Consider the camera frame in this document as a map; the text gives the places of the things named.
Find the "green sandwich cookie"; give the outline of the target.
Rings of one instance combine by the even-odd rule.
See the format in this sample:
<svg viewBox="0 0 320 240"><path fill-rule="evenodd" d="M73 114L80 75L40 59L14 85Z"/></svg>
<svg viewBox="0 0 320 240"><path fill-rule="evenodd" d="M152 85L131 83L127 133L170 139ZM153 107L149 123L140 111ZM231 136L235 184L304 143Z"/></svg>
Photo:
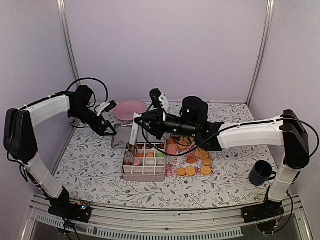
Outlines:
<svg viewBox="0 0 320 240"><path fill-rule="evenodd" d="M156 154L156 157L157 157L157 158L164 158L165 155L164 155L163 153L161 153L161 152L158 152L158 153Z"/></svg>

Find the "metal tongs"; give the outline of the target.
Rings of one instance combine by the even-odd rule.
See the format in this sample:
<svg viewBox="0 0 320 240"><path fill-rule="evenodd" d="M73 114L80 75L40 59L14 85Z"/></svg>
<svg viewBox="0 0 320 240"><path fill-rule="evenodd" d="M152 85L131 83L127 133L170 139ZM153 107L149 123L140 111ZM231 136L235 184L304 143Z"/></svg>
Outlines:
<svg viewBox="0 0 320 240"><path fill-rule="evenodd" d="M135 122L135 120L142 115L140 113L135 112L133 115L132 128L129 139L129 147L124 154L124 164L127 166L133 166L135 162L135 151L136 151L136 143L138 140L138 133L140 126Z"/></svg>

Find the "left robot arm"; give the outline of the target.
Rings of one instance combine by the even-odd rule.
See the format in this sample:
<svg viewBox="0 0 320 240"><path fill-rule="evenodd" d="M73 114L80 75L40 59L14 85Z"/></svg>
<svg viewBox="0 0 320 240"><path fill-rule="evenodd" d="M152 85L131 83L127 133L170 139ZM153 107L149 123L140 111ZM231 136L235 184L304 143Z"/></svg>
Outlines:
<svg viewBox="0 0 320 240"><path fill-rule="evenodd" d="M41 159L35 128L66 113L68 118L80 120L99 136L116 135L112 124L102 115L113 110L116 102L105 101L90 109L88 104L93 94L91 88L80 85L76 91L61 91L21 108L10 108L5 114L3 145L8 160L20 165L24 175L34 181L63 217L74 213L74 205L70 202L69 192L53 177Z"/></svg>

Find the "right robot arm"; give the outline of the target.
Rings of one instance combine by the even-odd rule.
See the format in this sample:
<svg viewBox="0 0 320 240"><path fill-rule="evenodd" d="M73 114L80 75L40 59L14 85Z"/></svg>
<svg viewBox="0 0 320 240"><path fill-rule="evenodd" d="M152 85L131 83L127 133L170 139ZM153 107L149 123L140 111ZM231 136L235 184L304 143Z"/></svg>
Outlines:
<svg viewBox="0 0 320 240"><path fill-rule="evenodd" d="M283 162L267 191L265 202L258 208L262 218L269 218L278 210L278 204L287 190L301 169L310 162L309 136L305 124L290 109L273 118L232 124L209 122L209 105L196 96L183 99L179 116L169 113L170 106L163 94L152 93L150 97L154 109L134 116L130 149L136 145L139 129L158 140L164 134L191 137L197 147L210 152L241 146L284 147Z"/></svg>

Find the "silver tin lid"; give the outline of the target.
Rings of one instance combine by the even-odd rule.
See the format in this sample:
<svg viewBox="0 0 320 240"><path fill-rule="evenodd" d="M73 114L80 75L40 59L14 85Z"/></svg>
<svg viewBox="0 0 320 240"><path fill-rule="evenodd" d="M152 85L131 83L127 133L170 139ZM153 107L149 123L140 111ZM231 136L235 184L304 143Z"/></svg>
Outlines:
<svg viewBox="0 0 320 240"><path fill-rule="evenodd" d="M131 139L132 123L117 123L114 129L117 134L112 137L111 147L117 150L123 150Z"/></svg>

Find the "pink plate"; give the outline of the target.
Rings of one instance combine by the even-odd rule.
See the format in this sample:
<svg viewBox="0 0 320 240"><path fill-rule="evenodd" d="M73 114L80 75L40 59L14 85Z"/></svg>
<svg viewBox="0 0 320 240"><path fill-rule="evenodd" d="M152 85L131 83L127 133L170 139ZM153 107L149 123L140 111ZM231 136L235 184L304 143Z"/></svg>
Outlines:
<svg viewBox="0 0 320 240"><path fill-rule="evenodd" d="M137 100L129 100L119 103L114 108L114 116L124 122L129 122L134 119L134 114L138 113L144 113L145 112L145 104L137 101Z"/></svg>

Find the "pink divided cookie tin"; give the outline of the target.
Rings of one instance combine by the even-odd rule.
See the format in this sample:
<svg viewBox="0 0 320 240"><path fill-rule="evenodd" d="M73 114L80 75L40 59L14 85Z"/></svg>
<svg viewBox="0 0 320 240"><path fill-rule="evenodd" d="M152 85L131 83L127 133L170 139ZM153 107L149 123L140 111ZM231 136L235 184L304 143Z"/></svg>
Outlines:
<svg viewBox="0 0 320 240"><path fill-rule="evenodd" d="M165 150L163 142L138 142L135 157L140 159L139 166L122 163L122 176L127 182L160 183L165 180L166 156L157 158L157 153Z"/></svg>

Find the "floral cookie tray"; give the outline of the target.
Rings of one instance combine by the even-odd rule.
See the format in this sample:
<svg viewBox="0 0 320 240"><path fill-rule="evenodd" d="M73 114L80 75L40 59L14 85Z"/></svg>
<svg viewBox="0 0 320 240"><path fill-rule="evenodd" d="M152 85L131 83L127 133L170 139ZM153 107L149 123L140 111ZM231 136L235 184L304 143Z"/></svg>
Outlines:
<svg viewBox="0 0 320 240"><path fill-rule="evenodd" d="M170 146L176 149L175 155L170 154L166 157L165 175L167 177L209 176L201 174L201 168L204 166L210 167L213 173L211 154L206 150L196 148L194 138L172 135L166 140L166 145L166 150Z"/></svg>

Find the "dark blue mug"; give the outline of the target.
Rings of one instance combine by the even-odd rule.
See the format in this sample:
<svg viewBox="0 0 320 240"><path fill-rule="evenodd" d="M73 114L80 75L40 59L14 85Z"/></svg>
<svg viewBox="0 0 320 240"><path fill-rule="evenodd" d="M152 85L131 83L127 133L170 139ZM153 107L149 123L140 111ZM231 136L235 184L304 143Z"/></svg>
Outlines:
<svg viewBox="0 0 320 240"><path fill-rule="evenodd" d="M265 182L274 180L276 175L277 173L267 161L259 160L251 169L248 179L254 186L262 186Z"/></svg>

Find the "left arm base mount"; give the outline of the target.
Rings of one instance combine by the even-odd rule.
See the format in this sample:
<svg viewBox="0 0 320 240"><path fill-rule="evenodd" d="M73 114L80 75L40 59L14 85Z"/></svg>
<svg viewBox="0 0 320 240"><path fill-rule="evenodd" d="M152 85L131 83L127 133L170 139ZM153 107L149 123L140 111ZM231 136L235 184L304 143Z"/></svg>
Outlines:
<svg viewBox="0 0 320 240"><path fill-rule="evenodd" d="M92 208L77 203L58 203L51 201L48 213L66 220L88 223L91 218Z"/></svg>

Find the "front aluminium rail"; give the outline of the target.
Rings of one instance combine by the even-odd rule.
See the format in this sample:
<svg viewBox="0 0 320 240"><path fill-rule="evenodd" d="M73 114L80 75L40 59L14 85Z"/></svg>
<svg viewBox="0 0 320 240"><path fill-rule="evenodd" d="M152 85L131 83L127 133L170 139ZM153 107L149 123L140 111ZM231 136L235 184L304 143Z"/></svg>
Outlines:
<svg viewBox="0 0 320 240"><path fill-rule="evenodd" d="M65 226L49 214L40 194L31 200L23 240L314 240L299 196L283 201L284 215L246 222L242 206L207 209L147 209L92 204L87 223Z"/></svg>

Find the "left aluminium frame post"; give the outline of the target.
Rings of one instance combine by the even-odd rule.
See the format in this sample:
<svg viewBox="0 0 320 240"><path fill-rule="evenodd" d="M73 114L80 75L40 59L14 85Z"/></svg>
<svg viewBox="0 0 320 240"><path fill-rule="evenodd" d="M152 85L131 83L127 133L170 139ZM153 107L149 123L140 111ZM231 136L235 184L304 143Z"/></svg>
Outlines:
<svg viewBox="0 0 320 240"><path fill-rule="evenodd" d="M67 55L67 62L69 63L71 74L73 80L78 80L80 78L78 66L76 62L76 57L74 53L74 48L72 44L72 38L68 23L67 17L67 9L66 9L66 1L65 0L56 0L57 10L58 10L58 17L60 22L60 27L62 30L62 37L63 42L65 45L66 55Z"/></svg>

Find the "aluminium frame post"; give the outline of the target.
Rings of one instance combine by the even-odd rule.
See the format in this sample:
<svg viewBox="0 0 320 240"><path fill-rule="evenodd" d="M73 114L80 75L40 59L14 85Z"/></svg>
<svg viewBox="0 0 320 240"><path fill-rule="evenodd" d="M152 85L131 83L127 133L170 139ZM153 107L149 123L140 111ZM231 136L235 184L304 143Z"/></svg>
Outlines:
<svg viewBox="0 0 320 240"><path fill-rule="evenodd" d="M266 1L266 10L265 10L265 17L263 22L259 51L258 51L257 60L256 60L256 64L253 71L249 92L245 102L245 104L248 107L251 106L253 102L255 91L257 89L258 81L259 81L261 70L263 67L263 61L264 61L264 57L265 57L265 53L268 45L268 39L269 39L271 26L272 26L274 7L275 7L274 0Z"/></svg>
<svg viewBox="0 0 320 240"><path fill-rule="evenodd" d="M67 17L67 9L66 9L66 1L65 0L56 0L57 10L58 10L58 17L60 22L60 27L62 30L62 37L63 42L65 45L66 55L67 55L67 62L69 63L71 74L73 80L78 80L80 78L78 66L76 62L76 57L74 53L74 48L72 44L72 38L68 23Z"/></svg>

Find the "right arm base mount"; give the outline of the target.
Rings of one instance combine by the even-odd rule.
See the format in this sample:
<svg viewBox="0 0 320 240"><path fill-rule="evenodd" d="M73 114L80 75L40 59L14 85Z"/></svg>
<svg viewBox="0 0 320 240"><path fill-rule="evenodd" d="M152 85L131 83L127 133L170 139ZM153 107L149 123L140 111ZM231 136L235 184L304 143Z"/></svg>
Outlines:
<svg viewBox="0 0 320 240"><path fill-rule="evenodd" d="M247 206L241 209L245 223L256 223L257 230L264 235L272 235L279 228L284 217L283 207Z"/></svg>

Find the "right aluminium frame post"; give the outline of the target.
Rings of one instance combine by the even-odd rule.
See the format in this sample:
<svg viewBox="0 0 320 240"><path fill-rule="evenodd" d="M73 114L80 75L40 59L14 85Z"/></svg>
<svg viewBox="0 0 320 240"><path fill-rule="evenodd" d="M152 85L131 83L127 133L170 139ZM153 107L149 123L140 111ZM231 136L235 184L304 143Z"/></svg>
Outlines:
<svg viewBox="0 0 320 240"><path fill-rule="evenodd" d="M251 106L253 102L255 91L257 89L258 81L259 81L261 70L263 67L263 61L264 61L264 57L265 57L265 53L268 45L268 39L269 39L271 26L272 26L274 7L275 7L274 0L266 1L266 10L265 10L265 17L263 22L259 51L258 51L257 60L256 60L256 64L253 71L249 92L245 102L245 104L248 107Z"/></svg>

